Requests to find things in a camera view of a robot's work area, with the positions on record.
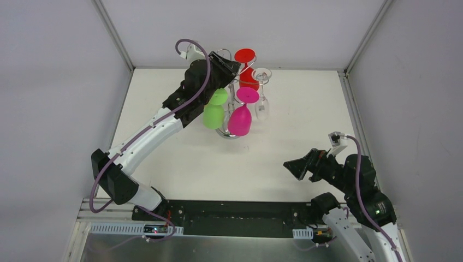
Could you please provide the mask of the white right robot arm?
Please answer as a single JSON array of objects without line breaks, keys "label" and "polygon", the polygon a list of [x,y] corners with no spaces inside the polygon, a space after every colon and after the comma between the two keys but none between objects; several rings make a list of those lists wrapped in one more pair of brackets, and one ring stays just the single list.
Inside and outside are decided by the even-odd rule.
[{"label": "white right robot arm", "polygon": [[311,182],[325,180],[344,194],[349,213],[362,226],[369,243],[350,229],[348,214],[331,193],[310,201],[310,217],[318,224],[325,223],[357,261],[405,261],[393,205],[375,185],[376,171],[369,157],[351,154],[340,164],[330,151],[313,148],[283,166],[299,181],[309,172]]}]

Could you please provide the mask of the chrome wine glass rack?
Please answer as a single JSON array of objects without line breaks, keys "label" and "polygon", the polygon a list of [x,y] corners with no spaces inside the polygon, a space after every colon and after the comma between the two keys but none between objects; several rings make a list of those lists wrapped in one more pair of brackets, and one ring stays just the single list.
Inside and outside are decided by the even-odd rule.
[{"label": "chrome wine glass rack", "polygon": [[240,82],[239,76],[247,70],[249,67],[255,64],[257,61],[257,56],[256,53],[253,51],[254,57],[248,61],[244,62],[244,68],[240,69],[238,75],[232,80],[232,82],[228,85],[228,91],[229,91],[229,99],[227,101],[227,109],[224,112],[224,121],[222,123],[222,126],[216,129],[216,133],[224,138],[224,139],[229,139],[229,140],[235,140],[238,139],[239,137],[236,135],[233,135],[230,130],[229,130],[229,120],[235,111],[235,104],[238,103],[239,105],[243,105],[244,103],[239,101],[236,97],[236,91],[235,91],[235,84]]}]

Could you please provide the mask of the magenta plastic wine glass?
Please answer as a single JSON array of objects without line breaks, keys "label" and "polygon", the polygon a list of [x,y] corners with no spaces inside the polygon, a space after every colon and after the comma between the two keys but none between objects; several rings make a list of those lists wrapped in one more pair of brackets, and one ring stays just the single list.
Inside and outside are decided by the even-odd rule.
[{"label": "magenta plastic wine glass", "polygon": [[257,102],[259,94],[249,87],[240,87],[236,95],[244,104],[233,112],[229,120],[229,130],[233,135],[245,136],[250,132],[252,124],[252,115],[247,106]]}]

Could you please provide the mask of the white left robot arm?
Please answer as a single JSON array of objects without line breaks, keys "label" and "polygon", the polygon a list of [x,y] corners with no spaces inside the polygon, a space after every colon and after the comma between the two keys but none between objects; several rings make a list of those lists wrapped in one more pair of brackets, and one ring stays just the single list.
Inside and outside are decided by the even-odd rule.
[{"label": "white left robot arm", "polygon": [[131,175],[167,138],[185,129],[200,116],[214,93],[229,85],[240,67],[239,62],[226,59],[214,51],[205,58],[193,60],[179,87],[147,123],[110,150],[96,149],[91,154],[93,177],[109,196],[111,204],[141,206],[154,221],[165,217],[165,197]]}]

